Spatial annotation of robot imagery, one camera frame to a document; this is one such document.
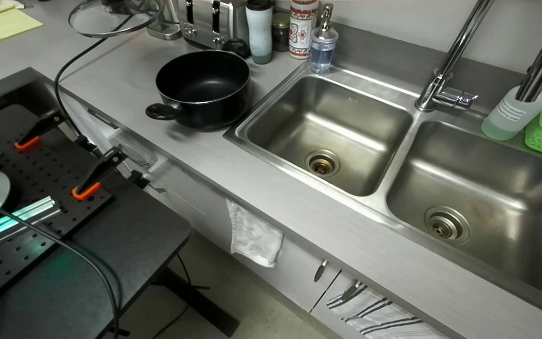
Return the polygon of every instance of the stainless steel toaster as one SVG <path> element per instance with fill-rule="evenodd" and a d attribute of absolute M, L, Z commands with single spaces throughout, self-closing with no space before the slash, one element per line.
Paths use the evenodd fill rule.
<path fill-rule="evenodd" d="M 179 0 L 185 40 L 220 49 L 230 39 L 248 41 L 246 0 Z"/>

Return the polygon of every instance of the sticky note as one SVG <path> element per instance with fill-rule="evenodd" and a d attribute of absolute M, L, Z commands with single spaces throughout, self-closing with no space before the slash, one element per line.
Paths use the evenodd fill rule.
<path fill-rule="evenodd" d="M 0 13 L 0 40 L 43 26 L 19 9 L 10 9 Z"/>

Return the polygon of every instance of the glass lid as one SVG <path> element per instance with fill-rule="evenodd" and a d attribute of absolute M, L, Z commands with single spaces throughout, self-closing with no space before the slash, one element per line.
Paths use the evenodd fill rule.
<path fill-rule="evenodd" d="M 86 0 L 72 10 L 68 23 L 84 36 L 117 36 L 149 25 L 163 6 L 163 0 Z"/>

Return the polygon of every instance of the pegboard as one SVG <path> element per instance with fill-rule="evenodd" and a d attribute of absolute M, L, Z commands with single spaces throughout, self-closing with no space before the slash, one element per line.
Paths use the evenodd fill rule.
<path fill-rule="evenodd" d="M 112 201 L 112 195 L 101 188 L 88 200 L 80 202 L 73 197 L 71 190 L 78 186 L 86 171 L 77 169 L 71 159 L 65 159 L 45 143 L 26 152 L 17 150 L 14 143 L 24 135 L 20 131 L 28 130 L 36 120 L 34 114 L 21 106 L 10 106 L 0 111 L 0 122 L 4 124 L 0 123 L 0 171 L 15 187 L 15 193 L 12 193 L 17 197 L 14 210 L 47 196 L 62 206 L 61 214 L 40 227 L 64 239 Z M 53 245 L 54 242 L 31 230 L 0 244 L 0 292 L 53 250 Z"/>

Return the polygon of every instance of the stainless steel sink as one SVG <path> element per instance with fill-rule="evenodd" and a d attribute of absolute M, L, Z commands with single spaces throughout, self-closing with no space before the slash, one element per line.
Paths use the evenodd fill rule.
<path fill-rule="evenodd" d="M 417 111 L 397 82 L 304 64 L 225 136 L 542 308 L 542 154 L 484 137 L 483 114 Z"/>
<path fill-rule="evenodd" d="M 319 77 L 303 77 L 246 130 L 250 142 L 352 195 L 375 191 L 413 119 Z"/>
<path fill-rule="evenodd" d="M 542 290 L 542 157 L 426 122 L 387 203 L 398 219 Z M 430 208 L 445 219 L 428 219 Z"/>

